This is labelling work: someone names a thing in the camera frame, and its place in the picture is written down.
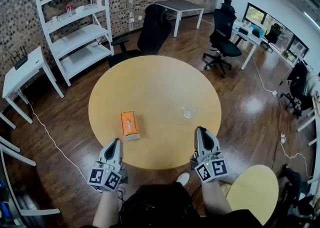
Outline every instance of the white wall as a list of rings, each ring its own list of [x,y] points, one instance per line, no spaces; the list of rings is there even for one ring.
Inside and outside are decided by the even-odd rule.
[[[320,30],[307,19],[303,12],[286,0],[232,0],[237,18],[242,19],[251,3],[270,14],[290,29],[309,48],[305,61],[320,72]]]

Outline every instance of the orange box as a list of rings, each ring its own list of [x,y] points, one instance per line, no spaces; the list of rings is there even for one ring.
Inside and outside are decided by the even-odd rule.
[[[136,140],[140,138],[134,111],[128,111],[121,114],[122,131],[124,138],[129,140]]]

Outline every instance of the wooden floor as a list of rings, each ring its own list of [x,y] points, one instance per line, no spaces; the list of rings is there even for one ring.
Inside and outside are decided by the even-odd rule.
[[[203,19],[213,22],[211,15],[205,15]],[[228,179],[233,181],[241,172],[256,164],[264,164],[278,174],[286,162],[306,178],[303,159],[297,157],[288,160],[285,157],[279,134],[280,131],[286,135],[284,147],[287,154],[304,154],[310,175],[313,170],[314,147],[308,147],[307,142],[314,138],[314,128],[310,125],[297,133],[298,124],[303,121],[306,113],[297,120],[284,109],[283,102],[279,107],[277,97],[263,89],[252,60],[244,71],[240,69],[248,55],[244,49],[242,56],[227,58],[232,63],[232,70],[227,71],[226,78],[220,77],[219,70],[203,71],[205,63],[202,55],[204,52],[210,53],[209,35],[213,32],[213,26],[202,22],[200,29],[196,30],[197,20],[197,17],[183,19],[178,37],[170,35],[159,54],[180,59],[196,67],[216,89],[222,109],[221,127],[217,137],[230,167],[231,175]],[[139,34],[137,32],[128,36],[128,49],[136,48]],[[291,70],[289,65],[275,53],[266,53],[263,48],[257,48],[254,59],[265,87],[272,91],[277,90],[279,83]],[[85,176],[102,148],[90,127],[89,97],[99,77],[108,69],[108,62],[103,60],[73,78],[69,88],[59,72],[56,72],[58,84],[65,95],[63,99],[46,77],[41,77],[24,90],[34,111],[46,125],[58,147]],[[285,82],[280,86],[279,94],[288,92],[286,84]],[[31,111],[21,100],[18,104],[26,112]],[[10,131],[10,135],[7,133],[9,140],[20,147],[21,154],[37,162],[36,168],[30,168],[10,157],[5,158],[10,180],[20,196],[21,204],[27,208],[54,207],[61,210],[58,215],[30,219],[30,226],[80,227],[91,224],[101,194],[86,185],[79,171],[55,148],[35,116],[32,115],[32,125],[26,123],[12,109],[8,110],[6,116],[17,126],[16,130]],[[161,171],[138,169],[128,165],[127,169],[129,183],[140,185],[171,183],[180,173],[189,171],[189,165]],[[284,183],[283,179],[279,181],[280,186]],[[192,193],[199,184],[198,178],[192,172],[187,190]],[[194,197],[194,201],[195,206],[202,211],[201,192]]]

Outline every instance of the round table top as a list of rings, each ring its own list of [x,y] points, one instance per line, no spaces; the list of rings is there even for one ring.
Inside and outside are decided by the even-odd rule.
[[[126,141],[121,113],[134,111],[141,138]],[[192,117],[184,114],[190,111]],[[191,65],[164,56],[141,56],[104,73],[89,100],[92,130],[105,146],[123,142],[123,161],[146,169],[184,165],[195,151],[195,130],[217,134],[221,105],[211,82]]]
[[[226,198],[232,211],[249,209],[265,225],[276,207],[278,195],[275,173],[267,166],[255,165],[234,181]]]

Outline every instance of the ceiling light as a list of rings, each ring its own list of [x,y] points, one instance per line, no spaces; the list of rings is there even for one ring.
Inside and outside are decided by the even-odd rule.
[[[304,14],[308,17],[308,19],[309,20],[311,20],[312,21],[312,23],[313,24],[315,24],[316,25],[316,27],[320,30],[320,27],[319,27],[319,25],[306,13],[306,12],[304,12]]]

